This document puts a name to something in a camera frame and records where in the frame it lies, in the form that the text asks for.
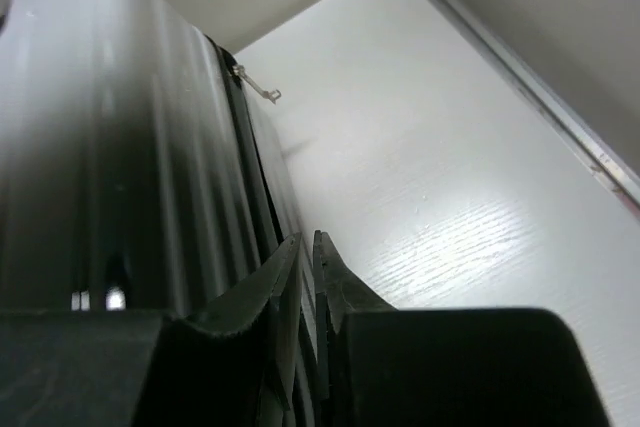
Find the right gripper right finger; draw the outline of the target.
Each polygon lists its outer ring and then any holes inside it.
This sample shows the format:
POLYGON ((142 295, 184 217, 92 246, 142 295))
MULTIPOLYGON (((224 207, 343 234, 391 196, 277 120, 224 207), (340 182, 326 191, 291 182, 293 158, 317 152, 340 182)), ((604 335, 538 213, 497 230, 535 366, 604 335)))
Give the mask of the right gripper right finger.
POLYGON ((607 426, 578 342, 541 308, 401 310, 313 240, 322 426, 607 426))

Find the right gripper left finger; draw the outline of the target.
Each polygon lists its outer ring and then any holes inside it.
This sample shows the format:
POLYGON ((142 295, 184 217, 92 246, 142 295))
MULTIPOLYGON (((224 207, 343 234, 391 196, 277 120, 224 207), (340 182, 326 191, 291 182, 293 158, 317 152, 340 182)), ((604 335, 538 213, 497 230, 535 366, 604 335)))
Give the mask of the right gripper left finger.
POLYGON ((279 426, 293 407, 299 234, 197 312, 5 311, 5 426, 279 426))

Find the white black hard-shell suitcase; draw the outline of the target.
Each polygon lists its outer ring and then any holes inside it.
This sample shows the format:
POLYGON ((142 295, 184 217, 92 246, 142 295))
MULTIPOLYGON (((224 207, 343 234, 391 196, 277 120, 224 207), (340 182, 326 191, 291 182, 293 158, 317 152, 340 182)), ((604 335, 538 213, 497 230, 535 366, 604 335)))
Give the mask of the white black hard-shell suitcase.
POLYGON ((1 315, 204 308, 301 246, 293 407, 316 426, 311 262, 277 134, 234 57, 165 0, 1 17, 1 315))

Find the silver zipper pull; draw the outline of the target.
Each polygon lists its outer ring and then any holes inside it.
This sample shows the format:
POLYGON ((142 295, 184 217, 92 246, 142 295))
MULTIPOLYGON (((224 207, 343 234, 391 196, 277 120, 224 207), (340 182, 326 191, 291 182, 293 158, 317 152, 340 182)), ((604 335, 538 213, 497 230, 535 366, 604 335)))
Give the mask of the silver zipper pull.
POLYGON ((241 64, 236 64, 232 68, 233 74, 246 83, 251 89, 253 89, 261 98, 270 101, 272 104, 276 104, 282 97, 281 92, 278 89, 266 90, 263 89, 246 71, 246 68, 241 64))

